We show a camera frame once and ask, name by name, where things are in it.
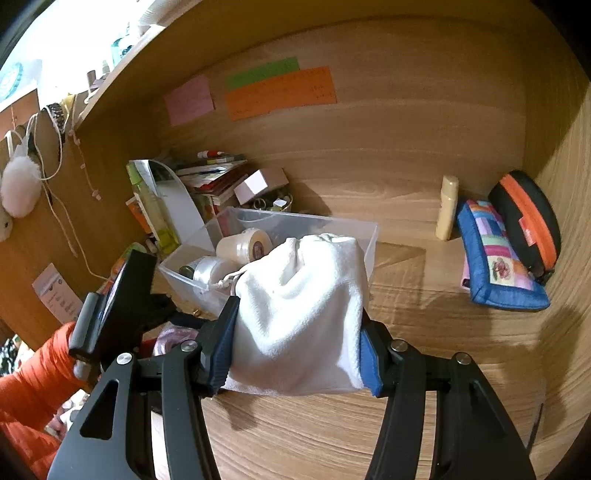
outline small pink box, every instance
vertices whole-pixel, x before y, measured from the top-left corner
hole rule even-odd
[[[289,181],[282,168],[262,168],[254,172],[234,189],[240,205],[253,198],[287,185]]]

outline bottle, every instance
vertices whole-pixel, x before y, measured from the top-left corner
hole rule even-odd
[[[123,59],[123,57],[125,57],[125,54],[131,50],[131,47],[133,47],[136,42],[137,39],[131,35],[129,24],[127,24],[125,34],[115,40],[111,45],[111,59],[113,60],[113,67],[115,67]]]
[[[441,209],[437,219],[435,235],[439,240],[449,240],[453,222],[456,219],[457,191],[459,182],[453,175],[444,175],[441,185]]]
[[[160,201],[142,179],[133,162],[127,164],[127,173],[129,174],[134,196],[138,199],[146,221],[156,238],[158,249],[164,255],[170,255],[180,244],[174,229],[170,228],[166,222],[166,216]]]

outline cream tube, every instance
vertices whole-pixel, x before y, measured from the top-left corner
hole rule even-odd
[[[457,191],[459,182],[453,175],[444,175],[441,185],[441,208],[437,219],[435,235],[439,240],[449,240],[456,218]]]

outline white pom-pom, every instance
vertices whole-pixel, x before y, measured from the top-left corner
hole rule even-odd
[[[41,169],[29,157],[14,157],[2,175],[2,206],[14,218],[33,211],[41,195]]]

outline stack of books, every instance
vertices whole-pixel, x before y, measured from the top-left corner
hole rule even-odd
[[[248,177],[244,155],[223,154],[201,158],[175,171],[199,209],[204,222],[228,206],[238,206],[234,188]]]

